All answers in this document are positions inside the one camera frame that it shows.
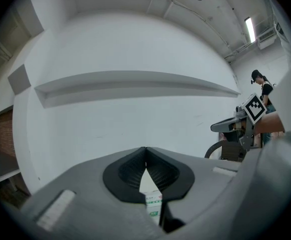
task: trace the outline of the ceiling light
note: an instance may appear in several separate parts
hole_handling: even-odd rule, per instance
[[[249,17],[249,18],[246,18],[244,21],[247,26],[247,30],[249,31],[250,41],[251,43],[253,43],[256,40],[256,36],[255,36],[254,26],[252,25],[252,20]]]

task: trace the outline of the person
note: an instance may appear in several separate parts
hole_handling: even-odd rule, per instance
[[[262,75],[258,70],[254,70],[251,74],[251,78],[253,81],[251,83],[257,83],[261,85],[262,90],[262,102],[266,107],[266,114],[275,112],[276,109],[272,105],[271,100],[269,99],[269,94],[273,91],[273,86],[266,78],[266,76]],[[263,134],[263,145],[267,144],[271,140],[271,133],[266,132]]]

